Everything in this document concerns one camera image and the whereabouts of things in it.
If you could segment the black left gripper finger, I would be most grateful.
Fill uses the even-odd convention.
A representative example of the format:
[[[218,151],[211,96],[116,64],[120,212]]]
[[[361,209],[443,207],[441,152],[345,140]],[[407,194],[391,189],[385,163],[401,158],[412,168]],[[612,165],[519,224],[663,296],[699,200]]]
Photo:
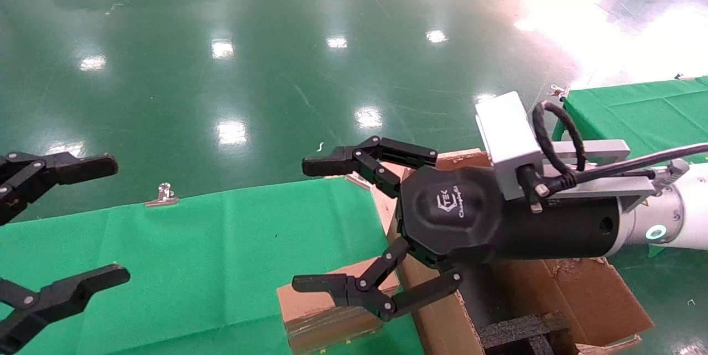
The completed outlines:
[[[131,273],[119,264],[56,280],[38,291],[2,279],[1,300],[12,309],[1,323],[2,353],[20,352],[48,325],[84,312],[96,293],[130,279]]]
[[[71,153],[8,153],[1,157],[1,225],[10,223],[56,185],[73,185],[117,174],[111,154],[76,158]]]

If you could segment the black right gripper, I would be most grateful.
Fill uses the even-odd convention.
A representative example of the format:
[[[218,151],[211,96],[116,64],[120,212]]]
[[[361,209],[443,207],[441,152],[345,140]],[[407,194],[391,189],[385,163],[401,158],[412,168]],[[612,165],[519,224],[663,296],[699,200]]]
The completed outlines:
[[[452,269],[396,295],[379,286],[408,254],[423,264],[603,257],[618,237],[620,207],[614,198],[553,200],[531,211],[525,199],[506,200],[491,168],[439,170],[435,149],[372,136],[336,147],[322,158],[304,158],[310,177],[356,172],[389,198],[399,197],[402,237],[361,276],[294,276],[299,293],[327,293],[337,307],[362,307],[382,321],[402,317],[452,295],[462,275]],[[415,169],[400,178],[382,163]]]

